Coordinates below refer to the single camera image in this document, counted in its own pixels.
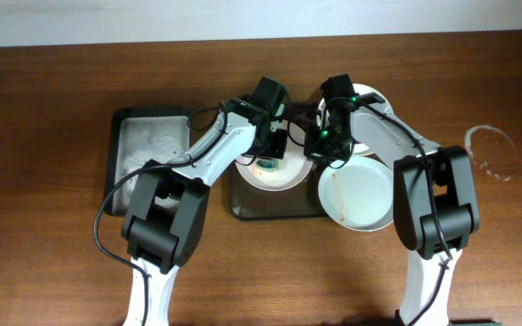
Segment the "yellow green sponge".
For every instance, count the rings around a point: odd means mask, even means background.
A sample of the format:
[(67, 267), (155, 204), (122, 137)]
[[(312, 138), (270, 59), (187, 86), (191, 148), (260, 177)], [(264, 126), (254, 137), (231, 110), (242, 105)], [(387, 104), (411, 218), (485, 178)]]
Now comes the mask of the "yellow green sponge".
[(261, 171), (273, 173), (279, 169), (279, 160), (277, 158), (259, 158), (256, 161), (256, 167)]

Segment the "pink plastic plate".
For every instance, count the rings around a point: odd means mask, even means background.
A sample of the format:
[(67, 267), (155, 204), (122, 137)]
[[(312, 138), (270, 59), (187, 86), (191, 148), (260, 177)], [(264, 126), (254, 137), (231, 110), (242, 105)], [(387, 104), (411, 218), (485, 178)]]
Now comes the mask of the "pink plastic plate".
[(278, 129), (287, 131), (287, 146), (285, 156), (279, 159), (279, 169), (273, 173), (261, 171), (256, 167), (258, 158), (251, 162), (250, 157), (240, 156), (237, 158), (236, 166), (240, 176), (253, 187), (265, 191), (284, 191), (295, 187), (303, 181), (312, 170), (313, 162), (306, 158), (304, 149), (290, 140), (291, 135), (295, 141), (301, 143), (305, 139), (305, 132), (295, 125), (284, 120), (278, 125)]

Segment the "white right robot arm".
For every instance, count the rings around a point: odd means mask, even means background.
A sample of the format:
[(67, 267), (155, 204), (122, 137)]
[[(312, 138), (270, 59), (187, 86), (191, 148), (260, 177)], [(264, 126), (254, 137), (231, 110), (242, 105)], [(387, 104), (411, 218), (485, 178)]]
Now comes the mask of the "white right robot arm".
[(323, 163), (318, 198), (338, 224), (380, 229), (391, 219), (407, 249), (400, 325), (448, 325), (454, 268), (480, 225), (469, 153), (424, 138), (375, 89), (346, 74), (320, 86), (321, 121), (304, 153)]

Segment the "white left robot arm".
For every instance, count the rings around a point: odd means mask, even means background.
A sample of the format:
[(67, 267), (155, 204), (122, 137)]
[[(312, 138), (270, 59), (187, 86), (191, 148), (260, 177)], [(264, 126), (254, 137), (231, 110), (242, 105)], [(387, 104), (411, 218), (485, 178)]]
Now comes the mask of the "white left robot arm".
[(185, 154), (139, 170), (121, 228), (133, 268), (125, 324), (168, 324), (174, 281), (202, 235), (211, 186), (241, 156), (283, 157), (286, 136), (272, 125), (288, 105), (285, 87), (264, 77), (252, 94), (221, 102), (213, 125)]

